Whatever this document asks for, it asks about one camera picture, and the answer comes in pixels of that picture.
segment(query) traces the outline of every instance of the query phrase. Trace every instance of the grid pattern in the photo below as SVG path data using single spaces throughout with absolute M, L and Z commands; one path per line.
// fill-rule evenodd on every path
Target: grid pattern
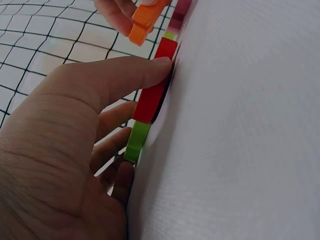
M 0 0 L 0 128 L 61 64 L 122 56 L 152 59 L 175 2 L 163 10 L 153 32 L 138 47 L 105 21 L 92 0 Z M 114 105 L 138 97 L 136 91 Z

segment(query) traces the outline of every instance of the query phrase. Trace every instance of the finger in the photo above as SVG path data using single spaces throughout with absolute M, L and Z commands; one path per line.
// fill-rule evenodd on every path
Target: finger
M 118 4 L 124 15 L 126 15 L 130 20 L 132 18 L 132 15 L 137 10 L 137 7 L 132 2 L 132 0 L 115 0 L 115 2 Z
M 127 101 L 99 115 L 95 141 L 98 142 L 120 125 L 128 122 L 135 111 L 136 103 Z
M 121 163 L 115 177 L 111 197 L 118 200 L 125 209 L 127 208 L 133 180 L 134 166 L 132 165 L 132 163 L 124 161 L 123 163 Z
M 124 156 L 120 155 L 118 156 L 113 163 L 111 163 L 106 170 L 104 170 L 99 178 L 101 185 L 103 186 L 103 191 L 107 192 L 110 190 L 110 188 L 115 183 L 115 179 L 118 173 L 118 169 L 120 167 L 120 164 L 124 161 Z
M 132 11 L 132 6 L 128 6 L 128 4 L 125 5 L 125 12 L 127 13 L 125 14 L 115 0 L 95 0 L 94 2 L 96 9 L 104 16 L 106 21 L 110 23 L 112 27 L 126 37 L 130 34 L 133 24 L 131 19 L 128 18 L 128 15 L 129 12 Z
M 64 64 L 41 82 L 31 96 L 74 99 L 100 114 L 107 105 L 134 90 L 161 82 L 169 74 L 171 65 L 168 57 L 148 60 L 135 56 Z
M 127 145 L 130 133 L 131 128 L 125 127 L 93 149 L 89 165 L 93 174 Z

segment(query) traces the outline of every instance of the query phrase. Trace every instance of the stack of blocks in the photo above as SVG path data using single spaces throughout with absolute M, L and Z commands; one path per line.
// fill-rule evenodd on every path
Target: stack of blocks
M 175 36 L 180 33 L 184 17 L 187 14 L 191 2 L 192 0 L 179 0 L 177 2 L 168 28 L 156 50 L 155 59 L 161 57 L 173 59 L 178 47 L 178 42 L 174 39 Z M 155 5 L 140 5 L 137 8 L 132 16 L 134 24 L 129 35 L 131 42 L 138 46 L 144 43 L 147 35 L 153 30 L 154 24 L 165 6 L 166 0 L 159 0 Z M 132 116 L 135 122 L 124 153 L 124 159 L 126 161 L 132 162 L 133 164 L 137 163 L 150 127 L 152 123 L 155 122 L 166 96 L 171 81 L 171 74 L 159 84 L 141 91 Z

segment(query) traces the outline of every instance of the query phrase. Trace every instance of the pink block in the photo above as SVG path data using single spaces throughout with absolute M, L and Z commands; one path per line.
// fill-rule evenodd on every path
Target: pink block
M 186 15 L 192 0 L 179 0 L 174 8 L 174 12 Z
M 169 25 L 168 25 L 168 29 L 176 29 L 179 31 L 181 29 L 181 27 L 182 27 L 182 21 L 171 18 Z

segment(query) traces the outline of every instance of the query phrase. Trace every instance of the orange clip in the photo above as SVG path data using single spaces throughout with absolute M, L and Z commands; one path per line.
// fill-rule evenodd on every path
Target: orange clip
M 144 43 L 166 5 L 166 0 L 159 0 L 151 6 L 139 5 L 132 16 L 133 27 L 129 34 L 131 42 L 138 46 Z

